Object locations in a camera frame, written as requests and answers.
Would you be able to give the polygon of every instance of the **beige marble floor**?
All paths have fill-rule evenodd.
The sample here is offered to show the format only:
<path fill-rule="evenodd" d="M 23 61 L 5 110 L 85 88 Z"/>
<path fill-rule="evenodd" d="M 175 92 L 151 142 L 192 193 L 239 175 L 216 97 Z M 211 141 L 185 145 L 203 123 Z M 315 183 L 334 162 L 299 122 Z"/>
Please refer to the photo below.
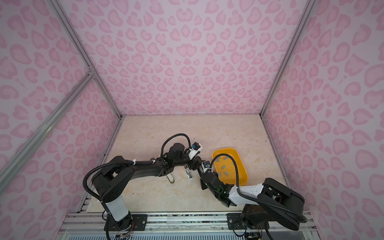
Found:
<path fill-rule="evenodd" d="M 176 133 L 185 133 L 191 143 L 203 146 L 199 156 L 211 161 L 215 150 L 233 147 L 239 153 L 246 171 L 248 183 L 263 183 L 266 177 L 284 184 L 277 161 L 265 133 L 259 115 L 225 116 L 133 116 L 126 117 L 108 157 L 147 161 L 158 157 L 161 145 Z M 167 152 L 175 143 L 187 146 L 184 137 L 171 140 L 165 147 Z M 242 205 L 227 208 L 208 190 L 201 190 L 199 174 L 193 171 L 188 179 L 183 167 L 175 167 L 172 175 L 175 183 L 166 177 L 133 179 L 122 193 L 131 212 L 176 212 L 176 211 L 229 211 L 241 210 Z M 102 212 L 104 209 L 92 198 L 87 212 Z"/>

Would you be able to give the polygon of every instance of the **aluminum rail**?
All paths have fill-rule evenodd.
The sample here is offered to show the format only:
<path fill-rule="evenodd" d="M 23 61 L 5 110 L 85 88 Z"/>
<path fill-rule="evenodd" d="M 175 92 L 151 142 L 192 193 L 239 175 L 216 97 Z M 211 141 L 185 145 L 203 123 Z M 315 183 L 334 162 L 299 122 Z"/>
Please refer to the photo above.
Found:
<path fill-rule="evenodd" d="M 147 214 L 146 233 L 177 233 L 177 232 L 232 232 L 228 229 L 227 214 L 235 212 L 140 212 Z M 317 231 L 312 216 L 303 212 L 307 223 L 301 223 L 299 231 Z M 270 231 L 291 231 L 277 222 L 269 222 Z M 63 234 L 91 234 L 103 232 L 105 221 L 101 213 L 67 214 L 58 232 Z"/>
<path fill-rule="evenodd" d="M 105 99 L 107 99 L 107 102 L 113 109 L 114 113 L 116 114 L 118 119 L 121 119 L 121 112 L 119 108 L 117 107 L 115 101 L 113 100 L 111 94 L 108 92 L 107 88 L 105 87 L 103 81 L 101 80 L 101 77 L 93 65 L 90 56 L 88 55 L 87 51 L 85 50 L 85 47 L 81 43 L 80 37 L 74 30 L 67 14 L 65 13 L 63 6 L 58 0 L 47 0 L 49 5 L 51 6 L 53 12 L 56 14 L 59 22 L 63 26 L 64 30 L 66 31 L 68 37 L 71 39 L 72 43 L 74 44 L 74 47 L 79 52 L 80 57 L 84 61 L 84 63 L 88 66 L 89 70 L 93 71 L 96 75 L 96 83 L 101 89 L 102 94 L 104 95 Z"/>
<path fill-rule="evenodd" d="M 308 0 L 305 7 L 304 7 L 304 11 L 303 11 L 303 14 L 301 15 L 300 19 L 299 19 L 299 23 L 295 29 L 295 31 L 293 32 L 293 36 L 292 36 L 292 39 L 288 45 L 288 48 L 287 48 L 287 51 L 285 52 L 285 55 L 283 57 L 283 60 L 279 66 L 279 69 L 277 70 L 277 74 L 275 76 L 275 79 L 273 80 L 273 84 L 272 84 L 272 87 L 270 88 L 269 92 L 268 92 L 268 95 L 267 95 L 267 98 L 266 98 L 266 101 L 263 105 L 263 108 L 260 112 L 260 116 L 263 117 L 271 100 L 272 100 L 272 97 L 276 91 L 276 87 L 277 87 L 277 84 L 280 82 L 281 80 L 281 77 L 283 76 L 283 73 L 286 69 L 286 67 L 288 66 L 288 63 L 293 55 L 293 52 L 298 44 L 298 42 L 300 41 L 300 38 L 311 18 L 311 15 L 312 13 L 314 12 L 314 9 L 315 9 L 315 6 L 317 4 L 318 0 Z"/>
<path fill-rule="evenodd" d="M 40 147 L 48 134 L 60 122 L 68 109 L 82 94 L 90 81 L 95 79 L 92 71 L 87 73 L 79 84 L 66 96 L 54 113 L 36 130 L 35 134 L 26 142 L 25 146 L 10 160 L 10 164 L 0 174 L 0 194 L 27 163 L 30 156 Z"/>
<path fill-rule="evenodd" d="M 115 128 L 113 130 L 113 133 L 111 135 L 111 138 L 108 140 L 107 145 L 105 147 L 105 150 L 104 150 L 103 154 L 101 155 L 99 163 L 97 164 L 97 166 L 100 166 L 101 164 L 105 163 L 105 161 L 107 160 L 108 155 L 111 152 L 113 144 L 114 144 L 114 142 L 117 138 L 117 135 L 119 133 L 120 127 L 124 121 L 124 118 L 125 117 L 123 116 L 120 120 L 117 121 Z M 89 193 L 84 191 L 83 195 L 81 196 L 81 200 L 80 200 L 78 206 L 76 207 L 75 212 L 79 213 L 79 212 L 82 212 L 83 210 L 85 211 L 90 201 L 91 201 L 91 196 L 89 195 Z"/>
<path fill-rule="evenodd" d="M 277 148 L 275 146 L 275 144 L 273 143 L 272 139 L 271 139 L 271 134 L 269 133 L 269 130 L 268 128 L 266 127 L 266 124 L 265 124 L 265 121 L 263 118 L 261 118 L 262 120 L 262 123 L 263 123 L 263 126 L 264 126 L 264 129 L 265 129 L 265 132 L 266 132 L 266 135 L 268 136 L 268 141 L 269 141 L 269 144 L 271 145 L 272 147 L 272 151 L 273 151 L 273 154 L 275 155 L 275 158 L 276 158 L 276 161 L 277 161 L 277 165 L 279 165 L 279 168 L 280 168 L 280 172 L 284 178 L 284 181 L 285 183 L 287 184 L 287 187 L 291 188 L 292 189 L 292 183 L 291 181 L 289 180 L 289 177 L 288 177 L 288 174 L 284 168 L 284 165 L 283 165 L 283 161 L 277 151 Z"/>

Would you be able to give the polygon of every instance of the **black cable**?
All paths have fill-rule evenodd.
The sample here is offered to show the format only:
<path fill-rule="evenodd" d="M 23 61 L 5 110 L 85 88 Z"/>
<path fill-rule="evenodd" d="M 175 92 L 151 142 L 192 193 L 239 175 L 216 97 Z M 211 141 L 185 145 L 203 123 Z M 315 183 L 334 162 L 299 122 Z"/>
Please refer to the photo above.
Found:
<path fill-rule="evenodd" d="M 240 192 L 240 188 L 239 188 L 240 185 L 239 185 L 239 174 L 238 174 L 238 170 L 237 170 L 237 164 L 236 164 L 236 161 L 233 159 L 233 157 L 232 157 L 231 155 L 226 154 L 226 153 L 221 153 L 221 154 L 215 156 L 215 157 L 213 158 L 212 162 L 211 162 L 211 169 L 212 169 L 212 166 L 213 166 L 213 163 L 214 163 L 215 159 L 216 159 L 217 157 L 220 157 L 220 156 L 226 156 L 226 157 L 229 157 L 229 158 L 232 160 L 233 164 L 235 165 L 237 193 L 238 193 L 240 196 L 242 196 L 242 197 L 245 198 L 245 199 L 254 201 L 254 202 L 256 202 L 256 203 L 259 204 L 259 205 L 260 205 L 260 204 L 264 204 L 264 205 L 267 205 L 267 206 L 275 207 L 275 208 L 281 209 L 281 210 L 283 210 L 283 211 L 289 212 L 289 213 L 291 213 L 291 214 L 293 214 L 293 215 L 295 215 L 295 216 L 298 216 L 298 217 L 300 218 L 300 222 L 301 222 L 301 223 L 306 223 L 306 222 L 307 222 L 307 218 L 304 217 L 304 215 L 301 214 L 301 213 L 299 213 L 299 212 L 293 211 L 293 210 L 291 210 L 291 209 L 289 209 L 289 208 L 287 208 L 287 207 L 285 207 L 285 206 L 279 206 L 279 205 L 276 205 L 276 204 L 269 203 L 269 202 L 267 202 L 267 201 L 265 201 L 265 200 L 262 200 L 262 199 L 258 199 L 258 198 L 254 198 L 254 197 L 249 197 L 249 196 L 247 196 L 247 195 L 242 194 L 242 193 Z"/>
<path fill-rule="evenodd" d="M 238 237 L 242 237 L 242 236 L 244 236 L 245 233 L 247 232 L 247 228 L 245 227 L 245 231 L 243 232 L 242 235 L 237 235 L 237 233 L 235 232 L 234 229 L 232 229 L 232 231 L 233 231 L 233 233 L 234 233 L 236 236 L 238 236 Z"/>
<path fill-rule="evenodd" d="M 104 213 L 105 213 L 106 211 L 104 210 L 103 211 L 103 213 L 101 214 L 101 218 L 104 220 L 104 221 L 107 221 L 105 218 L 104 218 Z"/>
<path fill-rule="evenodd" d="M 189 137 L 188 137 L 186 134 L 184 134 L 184 133 L 178 133 L 178 134 L 175 134 L 175 135 L 173 135 L 172 137 L 168 138 L 168 139 L 163 143 L 163 146 L 161 146 L 161 154 L 160 154 L 160 156 L 163 155 L 165 145 L 166 145 L 172 138 L 177 137 L 177 136 L 184 136 L 184 137 L 186 137 L 187 140 L 188 140 L 188 146 L 189 146 L 189 148 L 191 148 L 191 141 L 189 140 Z"/>
<path fill-rule="evenodd" d="M 101 202 L 101 197 L 95 193 L 94 191 L 92 191 L 89 187 L 88 187 L 88 184 L 87 184 L 87 181 L 88 181 L 88 178 L 92 175 L 92 173 L 102 169 L 103 167 L 105 166 L 109 166 L 109 165 L 115 165 L 115 164 L 127 164 L 127 165 L 133 165 L 133 161 L 131 160 L 125 160 L 125 161 L 114 161 L 114 162 L 107 162 L 107 163 L 104 163 L 104 164 L 101 164 L 100 166 L 97 166 L 95 167 L 94 169 L 90 170 L 83 178 L 83 187 L 84 189 L 86 190 L 87 193 L 91 194 L 93 197 L 95 197 L 97 200 L 99 200 Z M 136 165 L 150 165 L 150 164 L 153 164 L 153 161 L 139 161 L 139 162 L 136 162 Z"/>
<path fill-rule="evenodd" d="M 269 230 L 267 228 L 267 222 L 266 221 L 264 222 L 264 227 L 265 227 L 265 232 L 268 235 L 269 239 L 273 240 L 273 237 L 271 236 L 271 234 L 269 233 Z"/>
<path fill-rule="evenodd" d="M 111 216 L 111 213 L 107 214 L 107 221 L 105 222 L 105 235 L 107 236 L 107 240 L 111 240 L 109 237 L 109 231 L 108 231 L 108 224 L 109 224 L 109 218 Z"/>

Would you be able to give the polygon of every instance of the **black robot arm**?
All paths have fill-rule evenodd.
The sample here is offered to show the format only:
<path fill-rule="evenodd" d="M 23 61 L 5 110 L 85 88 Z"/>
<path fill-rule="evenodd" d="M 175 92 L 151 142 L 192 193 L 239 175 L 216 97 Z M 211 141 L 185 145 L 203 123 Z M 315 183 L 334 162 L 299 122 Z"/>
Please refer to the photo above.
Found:
<path fill-rule="evenodd" d="M 171 138 L 163 144 L 162 150 Z M 241 187 L 238 184 L 237 174 L 236 185 L 224 184 L 218 178 L 217 173 L 211 170 L 214 160 L 210 163 L 197 156 L 201 150 L 202 147 L 197 142 L 187 149 L 184 145 L 175 143 L 167 153 L 156 159 L 151 158 L 150 161 L 130 161 L 125 160 L 122 156 L 116 156 L 109 163 L 98 166 L 87 173 L 83 186 L 87 192 L 101 202 L 108 214 L 109 224 L 120 231 L 132 228 L 131 213 L 121 196 L 128 182 L 139 177 L 166 176 L 173 171 L 175 166 L 185 166 L 190 170 L 197 170 L 201 188 L 210 189 L 225 206 L 245 204 L 241 215 L 244 227 L 252 229 L 262 222 L 278 221 L 289 229 L 298 230 L 300 222 L 306 222 L 306 218 L 302 215 L 304 198 L 301 195 L 271 178 L 265 179 L 263 184 Z M 228 154 L 224 155 L 232 159 L 237 173 L 237 165 L 233 157 Z M 92 177 L 91 182 L 98 194 L 87 185 L 88 178 L 94 172 L 96 174 Z"/>

